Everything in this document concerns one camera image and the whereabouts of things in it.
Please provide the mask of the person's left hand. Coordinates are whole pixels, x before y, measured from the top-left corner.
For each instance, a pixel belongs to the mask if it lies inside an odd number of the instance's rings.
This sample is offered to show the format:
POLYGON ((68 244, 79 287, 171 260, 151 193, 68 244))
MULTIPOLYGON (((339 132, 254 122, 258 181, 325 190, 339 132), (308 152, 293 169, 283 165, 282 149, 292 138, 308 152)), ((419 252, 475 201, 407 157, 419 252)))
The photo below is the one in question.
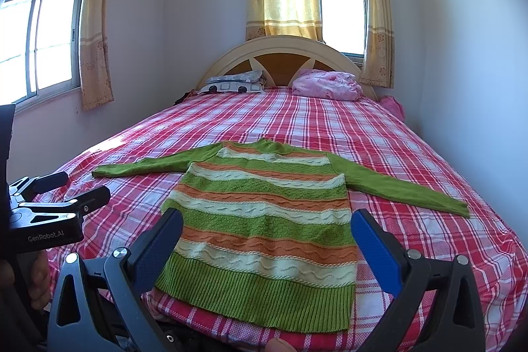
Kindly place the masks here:
MULTIPOLYGON (((1 261, 0 268, 1 289, 7 289, 14 284, 14 270, 5 260, 1 261)), ((36 310, 43 310, 50 301, 50 271, 48 266, 48 253, 41 250, 37 254, 30 271, 29 297, 31 306, 36 310)))

